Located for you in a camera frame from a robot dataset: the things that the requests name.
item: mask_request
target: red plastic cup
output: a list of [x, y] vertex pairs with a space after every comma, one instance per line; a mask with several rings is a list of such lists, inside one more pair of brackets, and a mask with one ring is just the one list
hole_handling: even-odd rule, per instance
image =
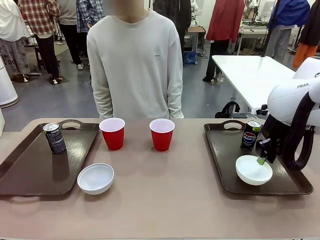
[[159, 152], [167, 151], [170, 147], [172, 134], [175, 129], [173, 121], [159, 118], [150, 123], [153, 145]]
[[99, 124], [102, 135], [109, 150], [116, 151], [124, 146], [125, 121], [111, 117]]

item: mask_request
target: robotic hand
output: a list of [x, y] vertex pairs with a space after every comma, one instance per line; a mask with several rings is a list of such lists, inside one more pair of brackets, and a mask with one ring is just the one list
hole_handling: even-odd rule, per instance
[[[310, 70], [314, 63], [319, 66]], [[320, 60], [308, 58], [297, 74], [309, 79], [291, 79], [272, 90], [267, 103], [269, 116], [261, 130], [266, 139], [256, 144], [261, 158], [273, 163], [278, 155], [288, 168], [301, 170], [306, 166], [312, 151], [315, 126], [320, 126], [318, 71]], [[295, 160], [295, 152], [303, 137], [301, 154]]]

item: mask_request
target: bowl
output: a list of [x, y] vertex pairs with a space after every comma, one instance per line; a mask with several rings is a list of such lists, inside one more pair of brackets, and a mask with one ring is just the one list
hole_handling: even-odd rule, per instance
[[270, 165], [266, 161], [263, 165], [260, 165], [257, 159], [257, 156], [244, 155], [235, 162], [235, 169], [239, 178], [253, 186], [265, 184], [273, 175]]
[[110, 188], [114, 176], [115, 171], [111, 166], [105, 163], [95, 163], [79, 173], [77, 183], [86, 194], [98, 195]]

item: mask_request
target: black tray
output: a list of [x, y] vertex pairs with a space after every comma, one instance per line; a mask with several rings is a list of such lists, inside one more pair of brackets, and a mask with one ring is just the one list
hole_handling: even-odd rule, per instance
[[[237, 123], [239, 128], [225, 128], [226, 124]], [[209, 141], [213, 158], [219, 172], [222, 185], [232, 194], [242, 195], [306, 195], [311, 194], [313, 186], [301, 171], [288, 169], [277, 158], [269, 163], [273, 175], [270, 181], [260, 186], [252, 186], [243, 182], [236, 172], [236, 160], [243, 155], [257, 156], [255, 149], [245, 151], [240, 148], [241, 139], [246, 124], [237, 120], [227, 120], [223, 123], [208, 123], [204, 130]]]
[[[80, 128], [64, 128], [77, 123]], [[39, 124], [0, 165], [0, 195], [52, 196], [67, 193], [75, 184], [99, 124], [70, 119], [59, 122], [66, 151], [52, 154]]]

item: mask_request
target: neck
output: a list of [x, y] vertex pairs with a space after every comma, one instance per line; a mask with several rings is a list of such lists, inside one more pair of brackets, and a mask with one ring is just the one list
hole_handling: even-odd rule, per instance
[[133, 14], [133, 15], [118, 15], [117, 17], [120, 18], [122, 21], [129, 23], [129, 24], [135, 24], [137, 22], [142, 21], [147, 17], [149, 13], [149, 10], [144, 8], [141, 13]]

